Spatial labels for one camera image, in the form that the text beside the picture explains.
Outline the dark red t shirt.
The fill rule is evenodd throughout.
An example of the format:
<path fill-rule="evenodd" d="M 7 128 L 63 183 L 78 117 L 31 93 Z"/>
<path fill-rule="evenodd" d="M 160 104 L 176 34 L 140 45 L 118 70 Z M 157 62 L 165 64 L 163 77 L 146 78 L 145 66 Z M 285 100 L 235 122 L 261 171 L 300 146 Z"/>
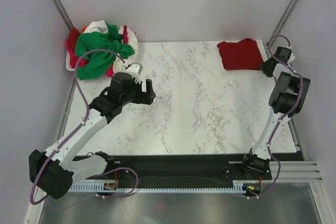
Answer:
<path fill-rule="evenodd" d="M 250 38 L 223 41 L 217 48 L 225 70 L 260 70 L 264 63 L 257 41 Z"/>

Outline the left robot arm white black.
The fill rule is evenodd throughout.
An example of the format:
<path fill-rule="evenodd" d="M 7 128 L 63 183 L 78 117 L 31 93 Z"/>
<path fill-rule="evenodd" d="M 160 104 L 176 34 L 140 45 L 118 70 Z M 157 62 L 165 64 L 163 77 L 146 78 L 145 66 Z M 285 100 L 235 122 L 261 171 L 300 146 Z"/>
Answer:
<path fill-rule="evenodd" d="M 53 199 L 63 197 L 70 187 L 89 177 L 111 178 L 115 165 L 104 152 L 75 161 L 78 152 L 107 126 L 129 103 L 151 105 L 156 97 L 152 80 L 142 82 L 132 73 L 118 72 L 110 85 L 87 105 L 83 119 L 45 151 L 34 150 L 28 159 L 32 189 L 40 188 Z"/>

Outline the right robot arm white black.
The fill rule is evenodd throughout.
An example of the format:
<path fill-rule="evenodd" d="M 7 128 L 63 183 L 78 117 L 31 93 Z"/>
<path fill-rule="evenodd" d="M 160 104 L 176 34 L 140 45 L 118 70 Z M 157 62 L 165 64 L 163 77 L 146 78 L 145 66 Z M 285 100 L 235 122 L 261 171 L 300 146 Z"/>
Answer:
<path fill-rule="evenodd" d="M 274 55 L 261 65 L 264 74 L 276 79 L 269 98 L 270 113 L 267 123 L 255 145 L 243 158 L 241 174 L 248 179 L 269 169 L 272 148 L 284 126 L 298 114 L 305 102 L 311 80 L 295 71 L 289 63 L 292 50 L 278 47 Z"/>

